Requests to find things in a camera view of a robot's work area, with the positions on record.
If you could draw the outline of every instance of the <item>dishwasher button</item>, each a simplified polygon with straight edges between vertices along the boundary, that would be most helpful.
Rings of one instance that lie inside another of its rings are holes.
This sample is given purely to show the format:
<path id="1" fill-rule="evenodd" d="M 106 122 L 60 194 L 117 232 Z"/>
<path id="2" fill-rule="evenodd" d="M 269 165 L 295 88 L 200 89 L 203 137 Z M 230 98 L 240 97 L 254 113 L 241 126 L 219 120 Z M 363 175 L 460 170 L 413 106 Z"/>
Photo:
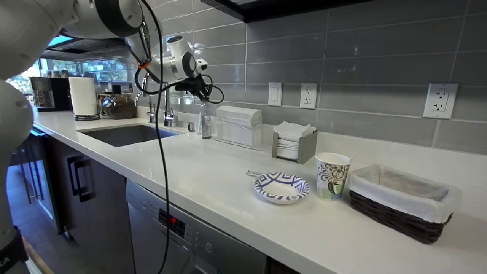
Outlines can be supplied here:
<path id="1" fill-rule="evenodd" d="M 205 248 L 208 253 L 213 252 L 213 246 L 210 243 L 206 243 Z"/>

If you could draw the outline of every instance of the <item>paper towel roll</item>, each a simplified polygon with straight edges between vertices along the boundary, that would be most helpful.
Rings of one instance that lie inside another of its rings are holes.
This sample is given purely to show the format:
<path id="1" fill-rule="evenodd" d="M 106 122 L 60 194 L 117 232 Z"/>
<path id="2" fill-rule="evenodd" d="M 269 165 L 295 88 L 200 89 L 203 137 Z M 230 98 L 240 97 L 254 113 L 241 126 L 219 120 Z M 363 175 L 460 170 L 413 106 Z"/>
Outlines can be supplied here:
<path id="1" fill-rule="evenodd" d="M 98 114 L 93 78 L 69 77 L 69 86 L 75 115 Z"/>

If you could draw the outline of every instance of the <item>white countertop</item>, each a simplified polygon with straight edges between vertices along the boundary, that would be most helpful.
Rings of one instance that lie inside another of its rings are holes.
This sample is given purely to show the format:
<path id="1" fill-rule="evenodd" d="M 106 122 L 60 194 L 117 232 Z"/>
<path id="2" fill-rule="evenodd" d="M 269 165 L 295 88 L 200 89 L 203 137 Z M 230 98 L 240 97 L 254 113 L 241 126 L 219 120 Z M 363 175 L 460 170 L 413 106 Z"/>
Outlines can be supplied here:
<path id="1" fill-rule="evenodd" d="M 157 140 L 115 148 L 77 131 L 146 122 L 74 121 L 70 112 L 35 113 L 39 129 L 164 197 Z M 162 143 L 172 203 L 302 274 L 487 273 L 483 188 L 461 187 L 461 211 L 438 242 L 425 245 L 376 223 L 346 201 L 319 200 L 313 160 L 298 165 L 273 159 L 269 152 L 203 140 L 195 133 Z M 351 169 L 363 166 L 354 163 Z M 291 205 L 271 204 L 256 195 L 253 178 L 245 175 L 248 170 L 296 174 L 310 183 L 312 194 Z"/>

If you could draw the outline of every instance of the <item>floor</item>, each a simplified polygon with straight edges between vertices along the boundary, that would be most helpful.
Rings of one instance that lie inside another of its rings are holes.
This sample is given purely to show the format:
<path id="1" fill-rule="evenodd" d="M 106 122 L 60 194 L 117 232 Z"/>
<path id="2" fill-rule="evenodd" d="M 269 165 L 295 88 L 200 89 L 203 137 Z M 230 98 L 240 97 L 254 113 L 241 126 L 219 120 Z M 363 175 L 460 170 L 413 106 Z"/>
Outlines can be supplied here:
<path id="1" fill-rule="evenodd" d="M 7 173 L 7 195 L 14 224 L 56 274 L 101 274 L 91 266 L 78 244 L 58 235 L 40 207 L 29 204 L 22 172 L 17 166 Z"/>

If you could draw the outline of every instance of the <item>dishwasher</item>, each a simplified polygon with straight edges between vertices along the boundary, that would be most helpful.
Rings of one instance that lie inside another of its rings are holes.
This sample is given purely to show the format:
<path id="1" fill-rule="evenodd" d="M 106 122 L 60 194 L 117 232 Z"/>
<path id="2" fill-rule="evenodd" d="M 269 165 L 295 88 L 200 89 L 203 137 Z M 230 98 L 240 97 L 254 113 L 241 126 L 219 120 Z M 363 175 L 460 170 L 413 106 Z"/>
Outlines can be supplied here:
<path id="1" fill-rule="evenodd" d="M 157 274 L 166 247 L 162 274 L 264 274 L 267 256 L 127 180 L 133 256 L 137 274 Z"/>

